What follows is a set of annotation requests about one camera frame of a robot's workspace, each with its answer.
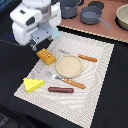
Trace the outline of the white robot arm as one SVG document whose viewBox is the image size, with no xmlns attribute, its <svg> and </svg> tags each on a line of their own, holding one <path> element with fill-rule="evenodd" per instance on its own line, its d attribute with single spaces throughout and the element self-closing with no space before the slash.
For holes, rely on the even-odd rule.
<svg viewBox="0 0 128 128">
<path fill-rule="evenodd" d="M 61 23 L 60 3 L 55 0 L 22 0 L 10 13 L 15 40 L 33 50 L 46 39 L 58 36 Z"/>
</svg>

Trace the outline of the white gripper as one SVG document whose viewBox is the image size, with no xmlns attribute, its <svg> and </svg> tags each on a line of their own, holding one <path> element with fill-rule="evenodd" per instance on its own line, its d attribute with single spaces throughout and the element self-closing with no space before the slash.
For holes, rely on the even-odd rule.
<svg viewBox="0 0 128 128">
<path fill-rule="evenodd" d="M 30 42 L 33 51 L 37 50 L 36 44 L 48 37 L 53 38 L 55 28 L 61 23 L 60 4 L 51 3 L 32 7 L 20 3 L 11 13 L 13 20 L 12 29 L 15 40 L 20 45 Z"/>
</svg>

